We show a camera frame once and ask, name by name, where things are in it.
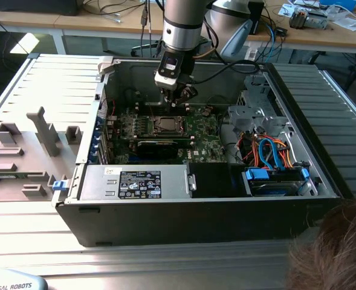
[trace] motherboard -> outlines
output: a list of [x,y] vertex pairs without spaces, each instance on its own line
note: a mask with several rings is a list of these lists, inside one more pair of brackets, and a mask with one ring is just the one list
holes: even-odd
[[223,163],[219,114],[191,107],[185,115],[139,114],[125,109],[108,122],[114,164]]

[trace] open computer chassis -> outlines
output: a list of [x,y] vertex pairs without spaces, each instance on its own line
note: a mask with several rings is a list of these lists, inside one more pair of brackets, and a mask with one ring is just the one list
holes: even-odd
[[[229,70],[167,113],[153,82],[157,65],[103,66],[73,178],[53,198],[82,245],[289,238],[354,198],[282,73],[322,78],[315,67],[269,64],[254,76]],[[220,68],[198,62],[194,76]],[[247,155],[260,135],[284,144],[286,168],[270,161],[270,146],[273,170],[254,167]]]

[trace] blue cable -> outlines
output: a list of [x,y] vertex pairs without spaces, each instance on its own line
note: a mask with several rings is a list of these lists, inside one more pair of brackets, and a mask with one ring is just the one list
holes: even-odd
[[261,159],[262,163],[264,163],[266,166],[268,166],[270,170],[273,170],[272,165],[270,165],[270,164],[265,160],[264,154],[262,153],[262,149],[264,148],[264,143],[265,143],[266,141],[268,141],[268,142],[271,144],[271,146],[272,146],[273,158],[274,158],[274,162],[276,163],[276,166],[277,166],[278,168],[280,168],[280,170],[285,170],[285,168],[284,168],[284,166],[282,165],[281,160],[279,159],[279,156],[278,156],[278,154],[277,154],[277,146],[275,145],[275,143],[274,143],[272,140],[270,140],[270,139],[268,139],[268,138],[262,139],[261,142],[260,142],[260,145],[258,146],[258,154],[259,154],[259,156],[260,156],[260,159]]
[[269,56],[268,56],[268,58],[267,58],[266,61],[265,61],[265,63],[267,63],[267,62],[269,61],[269,59],[272,57],[273,48],[274,48],[274,41],[275,41],[276,39],[274,38],[274,32],[273,32],[273,29],[270,27],[270,25],[267,24],[266,22],[265,22],[265,25],[269,28],[270,34],[271,34],[271,37],[272,37],[272,47],[270,48]]

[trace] floor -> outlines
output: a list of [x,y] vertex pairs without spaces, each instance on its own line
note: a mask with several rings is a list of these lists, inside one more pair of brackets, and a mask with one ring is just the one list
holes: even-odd
[[[24,54],[10,54],[9,51],[16,42],[24,36],[22,33],[0,33],[0,95],[13,78],[15,72],[26,58]],[[56,49],[53,39],[49,35],[35,34],[39,43],[32,51],[33,53],[55,54]],[[67,37],[66,42],[70,54],[78,55],[104,55],[102,43],[99,38],[94,37]],[[130,57],[131,48],[139,45],[135,39],[108,39],[108,47],[116,56]],[[279,62],[298,63],[307,59],[307,51],[283,50]],[[354,55],[344,56],[342,53],[326,53],[320,56],[316,65],[320,69],[326,69],[339,85],[344,85],[350,72],[349,67],[353,65]],[[356,104],[356,81],[348,91],[348,95]]]

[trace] person's hair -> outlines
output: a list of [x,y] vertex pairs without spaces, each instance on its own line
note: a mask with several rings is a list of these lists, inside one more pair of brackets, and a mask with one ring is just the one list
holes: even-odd
[[290,252],[290,290],[356,290],[356,203],[324,217],[316,240]]

